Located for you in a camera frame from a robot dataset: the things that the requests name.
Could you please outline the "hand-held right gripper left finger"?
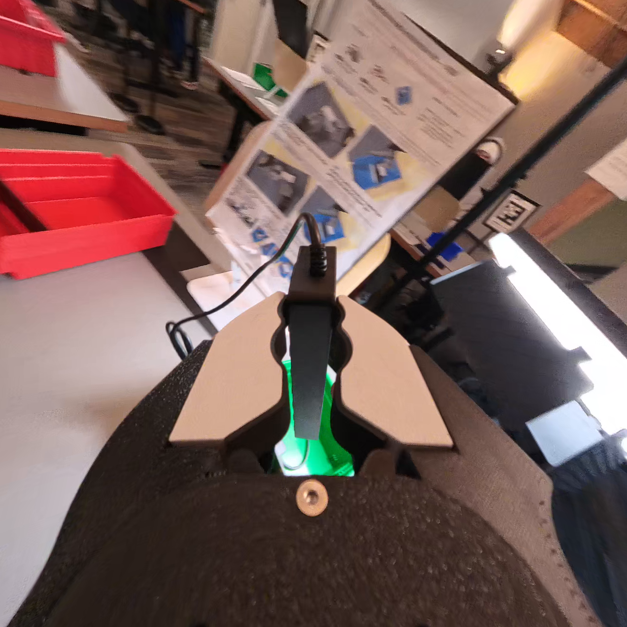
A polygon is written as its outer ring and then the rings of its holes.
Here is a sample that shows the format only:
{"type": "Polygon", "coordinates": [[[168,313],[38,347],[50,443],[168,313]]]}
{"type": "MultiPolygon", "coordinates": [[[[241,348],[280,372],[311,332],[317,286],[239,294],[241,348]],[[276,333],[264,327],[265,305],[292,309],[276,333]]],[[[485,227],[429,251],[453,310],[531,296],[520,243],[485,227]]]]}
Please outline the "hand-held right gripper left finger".
{"type": "Polygon", "coordinates": [[[283,292],[234,318],[215,336],[169,435],[173,445],[216,444],[225,453],[274,450],[290,425],[283,292]]]}

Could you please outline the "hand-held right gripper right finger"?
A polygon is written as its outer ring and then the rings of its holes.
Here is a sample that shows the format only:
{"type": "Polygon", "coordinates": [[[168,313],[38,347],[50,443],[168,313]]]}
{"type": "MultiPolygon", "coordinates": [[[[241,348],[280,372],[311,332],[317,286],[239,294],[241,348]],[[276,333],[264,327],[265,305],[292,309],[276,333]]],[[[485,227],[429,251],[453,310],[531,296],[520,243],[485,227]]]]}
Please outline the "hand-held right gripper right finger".
{"type": "Polygon", "coordinates": [[[346,362],[337,372],[339,409],[383,441],[451,449],[453,439],[409,343],[383,319],[339,296],[346,362]]]}

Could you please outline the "green plastic bin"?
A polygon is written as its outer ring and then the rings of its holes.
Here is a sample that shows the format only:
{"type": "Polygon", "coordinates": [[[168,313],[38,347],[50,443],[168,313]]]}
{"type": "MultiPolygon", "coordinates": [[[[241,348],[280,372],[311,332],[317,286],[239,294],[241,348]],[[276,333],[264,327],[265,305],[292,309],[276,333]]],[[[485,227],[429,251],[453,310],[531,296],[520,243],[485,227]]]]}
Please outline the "green plastic bin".
{"type": "Polygon", "coordinates": [[[285,436],[275,445],[270,473],[285,476],[353,476],[352,457],[337,443],[330,425],[335,372],[327,367],[318,438],[306,440],[296,437],[294,432],[291,360],[284,359],[282,364],[288,379],[290,425],[285,436]]]}

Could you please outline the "red plastic bin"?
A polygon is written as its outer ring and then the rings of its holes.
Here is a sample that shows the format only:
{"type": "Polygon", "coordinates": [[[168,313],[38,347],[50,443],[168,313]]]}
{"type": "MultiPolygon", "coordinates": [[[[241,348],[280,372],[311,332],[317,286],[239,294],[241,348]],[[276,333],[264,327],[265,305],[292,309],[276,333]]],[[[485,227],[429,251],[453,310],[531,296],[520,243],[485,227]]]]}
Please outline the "red plastic bin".
{"type": "Polygon", "coordinates": [[[177,215],[119,155],[1,149],[1,185],[38,223],[1,202],[1,274],[19,280],[161,247],[177,215]]]}

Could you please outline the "white light panel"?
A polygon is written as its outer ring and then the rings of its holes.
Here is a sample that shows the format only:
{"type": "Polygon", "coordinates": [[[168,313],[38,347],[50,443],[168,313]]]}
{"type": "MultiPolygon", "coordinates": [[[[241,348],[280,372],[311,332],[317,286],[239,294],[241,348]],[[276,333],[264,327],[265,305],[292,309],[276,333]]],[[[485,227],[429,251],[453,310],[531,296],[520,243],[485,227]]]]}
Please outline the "white light panel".
{"type": "Polygon", "coordinates": [[[525,231],[489,241],[508,280],[584,379],[577,396],[609,435],[626,431],[626,324],[577,276],[525,231]]]}

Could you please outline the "framed marker sign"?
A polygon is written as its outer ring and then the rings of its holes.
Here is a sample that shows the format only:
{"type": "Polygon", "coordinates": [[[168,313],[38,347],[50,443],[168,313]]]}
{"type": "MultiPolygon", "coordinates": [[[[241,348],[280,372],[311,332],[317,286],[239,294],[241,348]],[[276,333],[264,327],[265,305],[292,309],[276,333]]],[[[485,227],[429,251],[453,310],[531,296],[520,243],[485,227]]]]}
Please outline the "framed marker sign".
{"type": "Polygon", "coordinates": [[[510,234],[518,230],[538,208],[538,202],[513,189],[485,217],[483,225],[494,233],[510,234]]]}

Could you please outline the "black bin divider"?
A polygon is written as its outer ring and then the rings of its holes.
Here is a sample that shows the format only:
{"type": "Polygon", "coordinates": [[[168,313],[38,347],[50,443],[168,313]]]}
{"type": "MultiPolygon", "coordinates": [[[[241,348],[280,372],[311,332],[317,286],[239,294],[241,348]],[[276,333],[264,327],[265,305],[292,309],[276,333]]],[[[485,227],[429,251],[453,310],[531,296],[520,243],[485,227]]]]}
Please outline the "black bin divider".
{"type": "Polygon", "coordinates": [[[20,200],[19,197],[1,180],[1,204],[22,224],[27,231],[46,232],[47,227],[37,216],[20,200]]]}

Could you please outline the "black metal pole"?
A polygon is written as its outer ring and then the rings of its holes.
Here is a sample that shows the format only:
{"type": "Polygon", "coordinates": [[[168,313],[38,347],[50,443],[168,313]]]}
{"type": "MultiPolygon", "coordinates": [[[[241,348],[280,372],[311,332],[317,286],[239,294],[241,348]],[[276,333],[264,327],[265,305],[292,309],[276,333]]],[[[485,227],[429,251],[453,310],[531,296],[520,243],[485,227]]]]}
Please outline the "black metal pole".
{"type": "Polygon", "coordinates": [[[547,130],[461,219],[430,247],[426,255],[414,262],[406,274],[396,280],[384,295],[384,302],[392,300],[411,281],[420,280],[427,274],[428,266],[455,242],[459,235],[480,218],[487,209],[499,201],[515,184],[524,179],[545,156],[566,138],[600,103],[626,80],[626,58],[623,58],[606,74],[573,108],[549,130],[547,130]]]}

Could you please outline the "instruction sheet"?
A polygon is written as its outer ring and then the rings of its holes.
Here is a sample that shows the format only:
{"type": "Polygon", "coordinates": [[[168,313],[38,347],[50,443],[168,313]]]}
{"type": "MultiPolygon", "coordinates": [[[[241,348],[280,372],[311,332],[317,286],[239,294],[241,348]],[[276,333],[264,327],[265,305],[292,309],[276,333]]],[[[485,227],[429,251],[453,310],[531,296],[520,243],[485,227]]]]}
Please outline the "instruction sheet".
{"type": "Polygon", "coordinates": [[[514,108],[389,1],[355,1],[207,213],[247,279],[301,213],[342,278],[514,108]]]}

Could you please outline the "small green basket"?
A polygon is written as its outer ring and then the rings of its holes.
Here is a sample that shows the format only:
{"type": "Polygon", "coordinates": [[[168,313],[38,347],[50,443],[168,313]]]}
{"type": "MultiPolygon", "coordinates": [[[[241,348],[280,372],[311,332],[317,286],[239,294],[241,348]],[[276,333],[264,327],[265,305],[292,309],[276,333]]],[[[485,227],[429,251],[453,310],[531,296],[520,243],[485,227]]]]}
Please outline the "small green basket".
{"type": "Polygon", "coordinates": [[[288,93],[276,84],[271,66],[256,62],[253,67],[252,78],[270,98],[277,97],[282,100],[287,98],[288,93]]]}

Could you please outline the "long wooden table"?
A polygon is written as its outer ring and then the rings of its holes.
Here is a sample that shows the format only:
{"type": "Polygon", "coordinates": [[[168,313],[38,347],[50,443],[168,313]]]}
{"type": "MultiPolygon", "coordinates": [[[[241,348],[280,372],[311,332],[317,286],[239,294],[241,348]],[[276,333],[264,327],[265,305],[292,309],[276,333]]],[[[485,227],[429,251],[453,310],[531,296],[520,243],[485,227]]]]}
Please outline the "long wooden table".
{"type": "Polygon", "coordinates": [[[128,131],[129,119],[62,44],[55,44],[56,76],[1,67],[1,114],[111,132],[128,131]]]}

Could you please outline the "black panel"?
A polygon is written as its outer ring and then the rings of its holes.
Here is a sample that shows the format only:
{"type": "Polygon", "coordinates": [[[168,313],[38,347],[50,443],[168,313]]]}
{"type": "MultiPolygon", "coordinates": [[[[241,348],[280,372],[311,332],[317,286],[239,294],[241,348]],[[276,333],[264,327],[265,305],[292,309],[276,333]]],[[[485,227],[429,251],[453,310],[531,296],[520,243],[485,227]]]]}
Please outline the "black panel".
{"type": "Polygon", "coordinates": [[[308,7],[302,1],[272,1],[278,38],[300,58],[306,58],[310,35],[308,7]]]}

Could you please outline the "red crate on far table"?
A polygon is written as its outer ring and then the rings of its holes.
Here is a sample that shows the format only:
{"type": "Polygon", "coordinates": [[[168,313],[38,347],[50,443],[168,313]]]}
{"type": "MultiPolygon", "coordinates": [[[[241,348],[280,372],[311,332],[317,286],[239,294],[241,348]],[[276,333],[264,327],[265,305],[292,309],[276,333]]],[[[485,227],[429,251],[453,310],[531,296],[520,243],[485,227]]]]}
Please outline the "red crate on far table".
{"type": "Polygon", "coordinates": [[[62,30],[32,1],[1,1],[1,66],[57,76],[56,45],[62,30]]]}

